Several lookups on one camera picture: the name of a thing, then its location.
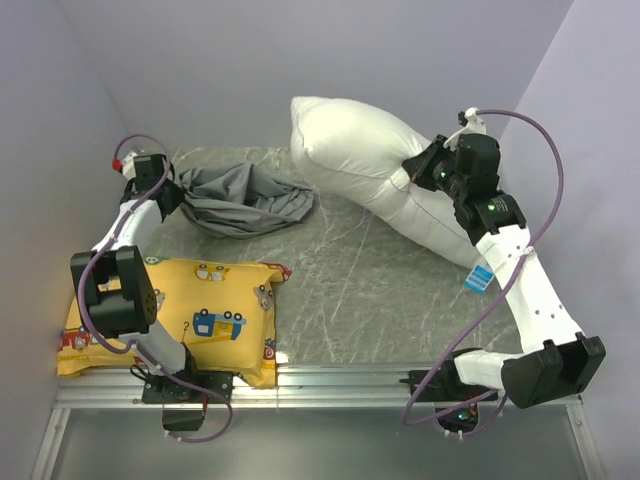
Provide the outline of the grey pillowcase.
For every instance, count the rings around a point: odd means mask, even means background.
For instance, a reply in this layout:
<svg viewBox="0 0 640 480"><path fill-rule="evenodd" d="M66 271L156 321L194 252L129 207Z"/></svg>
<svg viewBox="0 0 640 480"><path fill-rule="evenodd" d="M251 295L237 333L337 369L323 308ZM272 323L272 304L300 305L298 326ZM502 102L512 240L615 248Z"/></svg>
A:
<svg viewBox="0 0 640 480"><path fill-rule="evenodd" d="M186 219L215 238L250 239L301 222L313 208L313 190L241 162L180 172Z"/></svg>

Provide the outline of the white pillow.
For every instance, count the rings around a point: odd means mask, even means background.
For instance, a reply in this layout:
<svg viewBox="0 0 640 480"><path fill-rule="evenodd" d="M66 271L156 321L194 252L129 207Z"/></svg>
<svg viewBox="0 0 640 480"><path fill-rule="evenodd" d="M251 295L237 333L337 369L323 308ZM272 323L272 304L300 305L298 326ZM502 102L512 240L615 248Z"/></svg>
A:
<svg viewBox="0 0 640 480"><path fill-rule="evenodd" d="M370 211L402 236L470 268L478 258L451 199L410 181L403 162L430 141L398 117L359 101L315 96L291 100L290 152L315 187Z"/></svg>

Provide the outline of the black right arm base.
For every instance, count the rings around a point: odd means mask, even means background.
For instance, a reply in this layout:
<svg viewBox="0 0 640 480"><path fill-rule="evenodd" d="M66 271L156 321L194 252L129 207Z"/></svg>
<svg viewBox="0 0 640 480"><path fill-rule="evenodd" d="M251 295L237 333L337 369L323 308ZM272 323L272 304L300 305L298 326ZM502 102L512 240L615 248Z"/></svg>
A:
<svg viewBox="0 0 640 480"><path fill-rule="evenodd" d="M498 392L480 385L466 385L457 374L454 359L467 353L480 352L480 348L465 348L453 352L438 368L429 370L410 370L406 379L400 382L407 384L410 398L405 405L401 418L405 426L417 426L423 424L422 420L410 421L409 413L415 403L463 403L449 412L449 407L438 407L429 421L435 421L442 429L444 436L456 435L462 441L471 435L477 434L492 424L501 414L507 402L503 396L491 417L480 422L479 403L498 399Z"/></svg>

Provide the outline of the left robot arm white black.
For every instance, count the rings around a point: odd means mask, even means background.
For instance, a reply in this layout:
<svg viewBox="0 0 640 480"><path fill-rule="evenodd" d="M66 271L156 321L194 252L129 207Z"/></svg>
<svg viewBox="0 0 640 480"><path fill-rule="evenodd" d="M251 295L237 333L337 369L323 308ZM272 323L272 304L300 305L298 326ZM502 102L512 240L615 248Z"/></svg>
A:
<svg viewBox="0 0 640 480"><path fill-rule="evenodd" d="M70 261L83 327L107 351L133 351L148 368L149 380L179 402L195 399L201 377L188 348L158 319L156 293L140 249L182 202L184 194L169 178L164 154L137 156L118 216L92 249Z"/></svg>

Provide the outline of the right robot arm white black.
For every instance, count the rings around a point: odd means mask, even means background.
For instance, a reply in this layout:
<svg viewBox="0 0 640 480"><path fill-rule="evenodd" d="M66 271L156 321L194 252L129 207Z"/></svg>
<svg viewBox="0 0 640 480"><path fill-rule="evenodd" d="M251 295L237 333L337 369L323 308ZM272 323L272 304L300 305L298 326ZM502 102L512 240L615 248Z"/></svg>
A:
<svg viewBox="0 0 640 480"><path fill-rule="evenodd" d="M534 240L516 200L498 187L500 147L479 133L456 142L439 135L421 154L404 162L419 187L440 191L480 254L467 280L479 290L496 281L520 335L519 354L478 348L452 350L426 373L432 401L465 401L504 392L524 409L582 393L606 350L572 319L535 252Z"/></svg>

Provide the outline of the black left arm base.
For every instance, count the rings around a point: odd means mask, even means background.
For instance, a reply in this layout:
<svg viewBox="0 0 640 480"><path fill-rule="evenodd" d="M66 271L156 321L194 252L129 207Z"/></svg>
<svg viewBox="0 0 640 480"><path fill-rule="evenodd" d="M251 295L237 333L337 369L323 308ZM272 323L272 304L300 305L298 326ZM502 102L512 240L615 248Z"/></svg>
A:
<svg viewBox="0 0 640 480"><path fill-rule="evenodd" d="M186 373L175 374L175 381L164 375L153 375L138 363L129 371L143 382L141 403L163 407L162 427L167 437L181 443L205 443L221 437L231 426L234 416L231 406L232 373L189 367ZM212 405L221 405L227 410L226 420L215 433L193 437L204 426L208 407Z"/></svg>

